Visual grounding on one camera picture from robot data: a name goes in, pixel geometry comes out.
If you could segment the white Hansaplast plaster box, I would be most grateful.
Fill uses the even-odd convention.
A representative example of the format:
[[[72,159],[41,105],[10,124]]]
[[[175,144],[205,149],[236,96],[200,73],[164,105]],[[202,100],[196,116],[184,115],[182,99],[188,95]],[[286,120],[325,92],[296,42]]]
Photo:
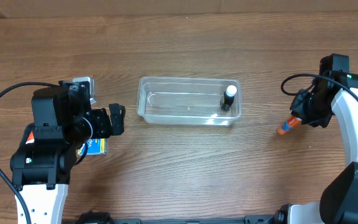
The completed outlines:
[[[96,99],[95,99],[96,87],[95,87],[95,82],[94,82],[93,78],[78,77],[78,78],[74,78],[72,81],[78,82],[78,83],[81,83],[82,85],[84,85],[84,88],[88,91],[90,104],[93,105],[96,103]]]

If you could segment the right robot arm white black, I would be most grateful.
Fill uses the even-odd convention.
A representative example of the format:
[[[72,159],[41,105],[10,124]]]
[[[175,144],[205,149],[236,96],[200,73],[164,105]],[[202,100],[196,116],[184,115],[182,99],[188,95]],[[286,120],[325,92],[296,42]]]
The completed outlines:
[[[326,70],[312,77],[310,87],[293,94],[291,118],[277,132],[284,135],[298,124],[325,128],[335,116],[346,168],[318,202],[285,205],[276,212],[274,223],[358,223],[358,75]]]

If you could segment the blue yellow VapoDrops box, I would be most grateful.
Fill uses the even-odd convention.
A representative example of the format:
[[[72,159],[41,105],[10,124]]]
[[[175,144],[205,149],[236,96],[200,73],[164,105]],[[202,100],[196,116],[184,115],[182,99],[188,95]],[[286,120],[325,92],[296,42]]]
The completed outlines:
[[[107,154],[107,139],[90,139],[86,144],[88,147],[87,155],[95,156]]]

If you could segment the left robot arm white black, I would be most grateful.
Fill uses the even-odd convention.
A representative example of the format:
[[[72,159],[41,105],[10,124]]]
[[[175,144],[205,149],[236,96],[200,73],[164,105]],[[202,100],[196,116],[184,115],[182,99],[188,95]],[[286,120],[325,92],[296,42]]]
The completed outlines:
[[[19,223],[61,223],[76,152],[90,139],[124,132],[125,107],[93,110],[65,103],[33,103],[34,124],[11,157]]]

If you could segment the orange bottle white cap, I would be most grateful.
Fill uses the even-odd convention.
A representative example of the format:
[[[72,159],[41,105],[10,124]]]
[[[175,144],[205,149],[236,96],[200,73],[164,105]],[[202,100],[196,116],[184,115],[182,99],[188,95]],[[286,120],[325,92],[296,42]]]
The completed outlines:
[[[277,133],[284,135],[291,131],[295,126],[301,124],[302,120],[296,116],[291,116],[288,118],[281,126],[277,128]]]

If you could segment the dark bottle white cap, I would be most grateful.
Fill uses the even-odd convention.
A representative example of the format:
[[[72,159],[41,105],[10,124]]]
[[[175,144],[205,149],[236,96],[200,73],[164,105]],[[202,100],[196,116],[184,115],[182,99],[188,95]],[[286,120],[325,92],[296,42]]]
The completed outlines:
[[[234,103],[235,95],[237,94],[237,87],[229,85],[221,97],[220,106],[223,111],[229,111]]]

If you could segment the clear plastic container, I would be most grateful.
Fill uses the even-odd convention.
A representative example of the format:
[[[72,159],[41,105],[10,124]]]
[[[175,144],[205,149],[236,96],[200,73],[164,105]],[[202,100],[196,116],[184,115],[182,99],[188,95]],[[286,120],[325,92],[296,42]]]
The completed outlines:
[[[223,111],[220,101],[229,85],[237,87],[237,94],[229,111]],[[242,114],[241,84],[212,78],[142,77],[137,114],[153,124],[230,126]]]

